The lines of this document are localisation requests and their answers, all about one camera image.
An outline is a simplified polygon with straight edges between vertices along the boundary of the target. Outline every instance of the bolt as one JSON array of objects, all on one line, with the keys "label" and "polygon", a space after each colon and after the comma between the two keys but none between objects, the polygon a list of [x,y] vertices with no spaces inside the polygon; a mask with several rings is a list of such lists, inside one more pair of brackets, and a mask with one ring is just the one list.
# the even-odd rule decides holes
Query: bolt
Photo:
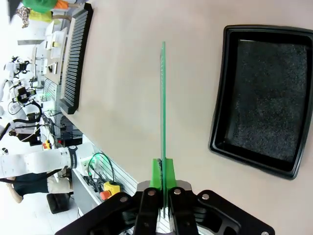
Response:
[{"label": "bolt", "polygon": [[180,189],[177,188],[177,189],[174,190],[174,194],[180,195],[180,193],[181,193]]},{"label": "bolt", "polygon": [[127,197],[121,197],[121,199],[120,199],[121,202],[126,202],[127,200],[128,200]]},{"label": "bolt", "polygon": [[149,196],[154,196],[154,195],[155,195],[155,193],[156,193],[156,191],[154,191],[154,190],[150,190],[150,191],[148,192],[148,195],[149,195]]},{"label": "bolt", "polygon": [[204,195],[202,195],[202,199],[203,200],[207,200],[207,199],[209,199],[209,194],[204,194]]}]

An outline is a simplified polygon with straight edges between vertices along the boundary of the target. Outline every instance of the white floor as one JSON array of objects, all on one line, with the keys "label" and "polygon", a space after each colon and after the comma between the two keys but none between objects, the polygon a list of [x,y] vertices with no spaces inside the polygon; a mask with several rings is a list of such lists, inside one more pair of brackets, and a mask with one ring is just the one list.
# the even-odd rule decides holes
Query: white floor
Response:
[{"label": "white floor", "polygon": [[77,206],[70,199],[71,209],[52,214],[46,194],[26,195],[17,204],[11,198],[5,183],[0,183],[0,234],[52,235],[78,217]]}]

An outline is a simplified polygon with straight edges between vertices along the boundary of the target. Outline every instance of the black grille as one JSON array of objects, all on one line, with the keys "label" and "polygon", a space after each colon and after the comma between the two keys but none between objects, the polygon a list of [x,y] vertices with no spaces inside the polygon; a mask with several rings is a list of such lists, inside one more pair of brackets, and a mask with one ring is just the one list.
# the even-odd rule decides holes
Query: black grille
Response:
[{"label": "black grille", "polygon": [[91,5],[85,3],[84,8],[73,16],[75,24],[64,78],[65,88],[63,98],[60,100],[60,106],[67,114],[74,114],[78,108],[85,49],[92,15]]}]

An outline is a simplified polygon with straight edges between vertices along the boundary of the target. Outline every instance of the black tray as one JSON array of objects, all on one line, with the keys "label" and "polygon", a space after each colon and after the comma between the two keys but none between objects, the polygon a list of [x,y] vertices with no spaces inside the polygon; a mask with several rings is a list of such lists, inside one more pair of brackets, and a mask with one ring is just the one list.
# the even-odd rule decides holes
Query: black tray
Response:
[{"label": "black tray", "polygon": [[224,29],[209,148],[294,179],[312,116],[313,31],[267,25]]}]

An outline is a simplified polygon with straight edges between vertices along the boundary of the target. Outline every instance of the black shirt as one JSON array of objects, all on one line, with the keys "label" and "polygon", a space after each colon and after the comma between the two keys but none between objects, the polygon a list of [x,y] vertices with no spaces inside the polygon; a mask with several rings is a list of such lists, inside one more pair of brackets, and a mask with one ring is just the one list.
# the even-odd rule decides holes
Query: black shirt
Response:
[{"label": "black shirt", "polygon": [[[47,173],[40,173],[40,174],[35,174],[35,173],[29,173],[26,175],[20,175],[15,178],[15,180],[18,181],[34,181],[38,180],[41,177],[46,176]],[[24,198],[24,195],[26,194],[31,194],[31,193],[36,193],[36,192],[44,192],[48,193],[48,184],[47,184],[47,179],[43,179],[40,181],[37,181],[33,184],[13,184],[14,190],[18,193],[19,196]]]}]

